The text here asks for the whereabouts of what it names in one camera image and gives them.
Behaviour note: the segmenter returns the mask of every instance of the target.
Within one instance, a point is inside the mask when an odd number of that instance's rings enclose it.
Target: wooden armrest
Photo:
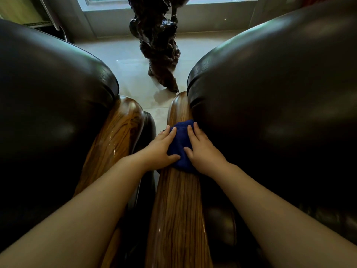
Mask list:
[[[140,105],[133,99],[120,96],[87,154],[74,196],[133,152],[143,126],[144,112]],[[114,264],[120,240],[121,230],[117,226],[99,267],[109,268]]]
[[[167,124],[192,119],[187,93],[173,100]],[[146,268],[213,267],[205,235],[199,177],[167,167],[161,171],[151,215]]]

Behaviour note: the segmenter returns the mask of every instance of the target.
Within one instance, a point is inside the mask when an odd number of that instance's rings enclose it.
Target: forearm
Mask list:
[[[95,267],[145,173],[128,156],[0,254],[6,267]]]
[[[239,167],[213,178],[230,198],[275,268],[357,267],[357,247],[272,193]]]

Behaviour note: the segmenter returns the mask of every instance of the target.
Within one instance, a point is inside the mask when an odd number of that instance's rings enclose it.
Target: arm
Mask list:
[[[167,156],[168,126],[146,148],[119,160],[82,193],[0,254],[0,267],[96,267],[132,192],[146,171],[177,161]]]
[[[194,124],[188,128],[196,169],[213,178],[275,268],[357,267],[357,247],[228,163]]]

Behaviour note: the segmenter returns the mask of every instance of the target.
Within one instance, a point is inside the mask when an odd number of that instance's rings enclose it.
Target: hand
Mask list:
[[[227,162],[226,158],[213,146],[197,122],[194,123],[194,132],[190,125],[187,127],[187,131],[192,144],[192,150],[188,147],[184,148],[188,158],[200,173],[212,178],[219,167]]]
[[[137,153],[145,163],[146,171],[164,168],[180,159],[180,155],[167,155],[168,146],[176,135],[176,127],[170,132],[170,126],[158,134],[151,143]]]

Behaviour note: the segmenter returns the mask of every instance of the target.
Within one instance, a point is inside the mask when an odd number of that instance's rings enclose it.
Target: blue cloth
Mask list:
[[[167,155],[172,155],[172,154],[178,154],[181,156],[181,159],[178,160],[177,162],[172,164],[172,167],[188,172],[188,173],[194,173],[197,174],[198,171],[194,166],[192,165],[190,159],[187,157],[184,147],[188,147],[192,149],[192,145],[190,142],[189,135],[187,133],[187,126],[191,125],[192,129],[194,129],[194,121],[193,120],[188,120],[184,122],[179,122],[175,126],[177,131],[176,131],[176,136],[173,139],[171,145],[168,147],[167,150]]]

